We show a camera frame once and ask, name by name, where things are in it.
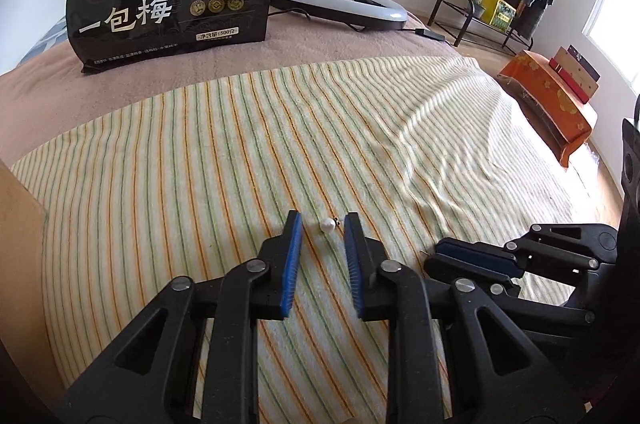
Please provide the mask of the small white pearl earring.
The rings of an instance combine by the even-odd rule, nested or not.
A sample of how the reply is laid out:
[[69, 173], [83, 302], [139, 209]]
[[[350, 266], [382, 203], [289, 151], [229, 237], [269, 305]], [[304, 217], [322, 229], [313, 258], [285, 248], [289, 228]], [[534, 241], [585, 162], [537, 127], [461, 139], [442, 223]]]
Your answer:
[[320, 229], [322, 233], [332, 233], [332, 231], [336, 230], [340, 225], [341, 222], [337, 217], [327, 217], [323, 218], [320, 222]]

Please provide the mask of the orange covered low table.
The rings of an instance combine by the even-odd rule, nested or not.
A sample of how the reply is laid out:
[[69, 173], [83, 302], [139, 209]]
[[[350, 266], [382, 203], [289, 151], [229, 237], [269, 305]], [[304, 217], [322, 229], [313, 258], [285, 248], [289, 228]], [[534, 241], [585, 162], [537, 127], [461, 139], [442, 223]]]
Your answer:
[[597, 112], [584, 104], [549, 65], [549, 59], [520, 51], [498, 73], [498, 83], [514, 97], [538, 135], [563, 167], [590, 138]]

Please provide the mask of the books on orange table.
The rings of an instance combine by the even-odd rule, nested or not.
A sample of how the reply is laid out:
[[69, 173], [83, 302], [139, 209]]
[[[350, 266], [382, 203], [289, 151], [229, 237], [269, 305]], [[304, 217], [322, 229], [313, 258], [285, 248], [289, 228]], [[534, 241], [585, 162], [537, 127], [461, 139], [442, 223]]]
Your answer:
[[583, 104], [588, 104], [598, 92], [600, 74], [573, 45], [560, 46], [549, 65]]

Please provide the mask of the yellow green box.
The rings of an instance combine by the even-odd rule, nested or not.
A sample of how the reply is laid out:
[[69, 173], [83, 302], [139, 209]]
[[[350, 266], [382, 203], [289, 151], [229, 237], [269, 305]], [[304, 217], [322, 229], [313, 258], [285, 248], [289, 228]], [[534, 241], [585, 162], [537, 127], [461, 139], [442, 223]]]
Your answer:
[[480, 6], [484, 13], [480, 20], [486, 25], [495, 27], [502, 32], [507, 32], [516, 15], [516, 9], [505, 0], [481, 0]]

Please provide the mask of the open brown cardboard box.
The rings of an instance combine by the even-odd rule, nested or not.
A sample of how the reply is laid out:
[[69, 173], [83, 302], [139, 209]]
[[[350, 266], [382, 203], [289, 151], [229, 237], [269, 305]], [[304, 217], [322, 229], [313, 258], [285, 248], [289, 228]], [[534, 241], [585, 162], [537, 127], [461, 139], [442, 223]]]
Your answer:
[[47, 359], [40, 254], [44, 210], [1, 166], [1, 340], [26, 371]]

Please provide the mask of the black clothes rack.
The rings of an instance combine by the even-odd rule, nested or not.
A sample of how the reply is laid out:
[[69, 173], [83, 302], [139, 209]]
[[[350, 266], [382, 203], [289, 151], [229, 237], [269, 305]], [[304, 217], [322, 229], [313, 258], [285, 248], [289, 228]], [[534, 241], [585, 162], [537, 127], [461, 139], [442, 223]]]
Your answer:
[[534, 47], [534, 36], [527, 40], [519, 36], [511, 27], [502, 32], [480, 20], [484, 8], [481, 0], [436, 0], [427, 23], [442, 28], [452, 37], [452, 44], [474, 43], [487, 48], [495, 48], [509, 54], [518, 51], [512, 47], [518, 44], [526, 50]]

